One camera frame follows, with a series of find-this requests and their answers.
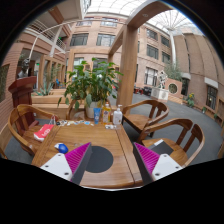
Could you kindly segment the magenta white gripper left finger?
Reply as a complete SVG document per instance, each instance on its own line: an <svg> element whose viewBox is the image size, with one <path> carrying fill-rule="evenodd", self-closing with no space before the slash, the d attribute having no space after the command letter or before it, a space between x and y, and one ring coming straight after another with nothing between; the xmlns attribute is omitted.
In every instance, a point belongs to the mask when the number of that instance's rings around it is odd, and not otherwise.
<svg viewBox="0 0 224 224"><path fill-rule="evenodd" d="M57 153L41 169L79 185L91 154L91 143L86 143L66 154Z"/></svg>

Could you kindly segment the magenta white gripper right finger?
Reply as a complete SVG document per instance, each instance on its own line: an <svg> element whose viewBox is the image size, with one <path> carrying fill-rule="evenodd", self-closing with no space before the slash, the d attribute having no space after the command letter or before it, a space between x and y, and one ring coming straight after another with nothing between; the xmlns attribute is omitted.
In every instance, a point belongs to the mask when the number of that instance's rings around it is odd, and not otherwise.
<svg viewBox="0 0 224 224"><path fill-rule="evenodd" d="M182 169L168 154L159 155L138 143L134 143L133 154L137 161L144 185Z"/></svg>

